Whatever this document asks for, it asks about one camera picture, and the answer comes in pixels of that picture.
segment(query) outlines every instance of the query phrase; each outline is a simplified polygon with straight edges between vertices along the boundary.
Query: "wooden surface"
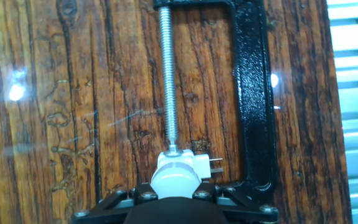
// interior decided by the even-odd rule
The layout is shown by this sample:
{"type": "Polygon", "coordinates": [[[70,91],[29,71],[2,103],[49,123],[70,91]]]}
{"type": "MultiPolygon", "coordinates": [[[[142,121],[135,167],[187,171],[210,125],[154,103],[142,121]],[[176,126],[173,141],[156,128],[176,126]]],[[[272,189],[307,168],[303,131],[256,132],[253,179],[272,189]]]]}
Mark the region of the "wooden surface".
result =
{"type": "MultiPolygon", "coordinates": [[[[280,223],[351,223],[326,2],[265,5],[280,223]]],[[[221,184],[241,179],[229,18],[173,12],[178,143],[223,158],[221,184]]],[[[68,223],[150,180],[167,146],[158,35],[151,0],[0,1],[0,223],[68,223]]]]}

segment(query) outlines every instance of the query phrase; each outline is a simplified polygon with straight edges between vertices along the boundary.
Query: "bolt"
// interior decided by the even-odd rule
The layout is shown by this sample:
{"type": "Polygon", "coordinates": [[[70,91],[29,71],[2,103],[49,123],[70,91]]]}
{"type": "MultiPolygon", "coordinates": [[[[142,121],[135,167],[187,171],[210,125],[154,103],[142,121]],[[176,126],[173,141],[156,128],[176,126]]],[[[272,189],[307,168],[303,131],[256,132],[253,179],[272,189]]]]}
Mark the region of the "bolt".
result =
{"type": "Polygon", "coordinates": [[[178,138],[177,121],[177,100],[175,90],[175,67],[173,65],[172,48],[172,24],[171,9],[168,6],[160,7],[160,31],[161,31],[161,51],[162,51],[162,69],[165,91],[165,123],[167,129],[167,138],[169,141],[167,156],[179,156],[176,140],[178,138]]]}
{"type": "Polygon", "coordinates": [[[220,186],[215,185],[215,191],[217,195],[221,195],[222,194],[222,189],[220,188],[220,186]]]}
{"type": "Polygon", "coordinates": [[[230,192],[236,191],[234,187],[226,187],[226,190],[230,192]]]}
{"type": "Polygon", "coordinates": [[[153,192],[144,192],[140,196],[142,196],[142,198],[144,198],[144,199],[152,199],[152,198],[157,197],[157,194],[153,193],[153,192]]]}
{"type": "Polygon", "coordinates": [[[131,191],[129,191],[129,194],[131,195],[131,197],[135,197],[135,188],[132,188],[131,191]]]}
{"type": "Polygon", "coordinates": [[[75,217],[84,217],[87,216],[90,213],[90,211],[88,209],[82,209],[79,212],[76,212],[74,214],[75,217]]]}
{"type": "Polygon", "coordinates": [[[197,190],[193,195],[195,197],[208,197],[209,193],[205,190],[197,190]]]}
{"type": "Polygon", "coordinates": [[[273,212],[276,212],[277,211],[277,208],[275,207],[271,207],[269,205],[263,205],[259,208],[262,212],[265,212],[265,213],[273,213],[273,212]]]}

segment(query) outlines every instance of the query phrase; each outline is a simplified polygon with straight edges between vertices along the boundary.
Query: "white plastic fitting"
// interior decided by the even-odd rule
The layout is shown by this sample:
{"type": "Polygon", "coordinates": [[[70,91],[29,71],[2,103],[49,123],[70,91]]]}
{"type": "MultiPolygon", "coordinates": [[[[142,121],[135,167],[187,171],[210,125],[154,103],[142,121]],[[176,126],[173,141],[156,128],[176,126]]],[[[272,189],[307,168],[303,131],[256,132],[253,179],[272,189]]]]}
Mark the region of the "white plastic fitting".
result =
{"type": "Polygon", "coordinates": [[[194,155],[189,149],[176,157],[167,157],[163,152],[158,156],[157,170],[151,186],[158,198],[188,197],[192,198],[201,179],[211,178],[211,167],[207,154],[194,155]]]}

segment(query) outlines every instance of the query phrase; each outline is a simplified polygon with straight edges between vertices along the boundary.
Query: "metal prong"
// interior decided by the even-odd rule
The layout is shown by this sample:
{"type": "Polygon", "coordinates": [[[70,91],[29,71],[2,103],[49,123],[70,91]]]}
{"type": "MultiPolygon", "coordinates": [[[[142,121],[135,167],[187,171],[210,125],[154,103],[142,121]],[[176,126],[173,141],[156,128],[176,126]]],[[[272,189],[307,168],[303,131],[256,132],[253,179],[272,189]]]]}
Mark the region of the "metal prong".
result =
{"type": "Polygon", "coordinates": [[[220,173],[220,172],[223,172],[223,168],[214,168],[214,169],[211,169],[211,173],[212,173],[212,174],[216,174],[216,173],[220,173]]]}
{"type": "Polygon", "coordinates": [[[209,161],[210,161],[210,162],[213,162],[213,161],[221,161],[221,160],[223,160],[223,158],[210,159],[209,161]]]}

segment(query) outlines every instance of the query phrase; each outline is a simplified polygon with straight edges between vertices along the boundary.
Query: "screw head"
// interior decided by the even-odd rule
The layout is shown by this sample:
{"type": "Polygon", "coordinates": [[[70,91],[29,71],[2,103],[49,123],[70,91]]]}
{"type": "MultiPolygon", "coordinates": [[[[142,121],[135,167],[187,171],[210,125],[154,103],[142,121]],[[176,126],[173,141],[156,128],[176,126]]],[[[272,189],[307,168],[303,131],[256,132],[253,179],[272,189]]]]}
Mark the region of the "screw head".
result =
{"type": "Polygon", "coordinates": [[[125,190],[117,190],[116,193],[118,195],[126,194],[127,192],[125,190]]]}
{"type": "Polygon", "coordinates": [[[226,190],[230,192],[236,191],[234,187],[226,187],[226,190]]]}
{"type": "Polygon", "coordinates": [[[84,217],[87,216],[90,213],[90,211],[88,209],[82,209],[79,212],[76,212],[74,214],[75,217],[84,217]]]}
{"type": "Polygon", "coordinates": [[[277,208],[275,207],[271,207],[269,205],[263,205],[259,208],[262,212],[265,212],[265,213],[273,213],[273,212],[276,212],[278,211],[277,208]]]}
{"type": "Polygon", "coordinates": [[[135,189],[135,188],[132,188],[132,189],[129,191],[129,195],[130,195],[131,197],[135,197],[135,191],[136,191],[136,189],[135,189]]]}
{"type": "Polygon", "coordinates": [[[153,192],[144,192],[140,196],[144,199],[152,199],[152,198],[157,197],[157,194],[155,194],[153,192]]]}
{"type": "Polygon", "coordinates": [[[208,197],[209,193],[205,190],[197,190],[193,195],[195,197],[208,197]]]}

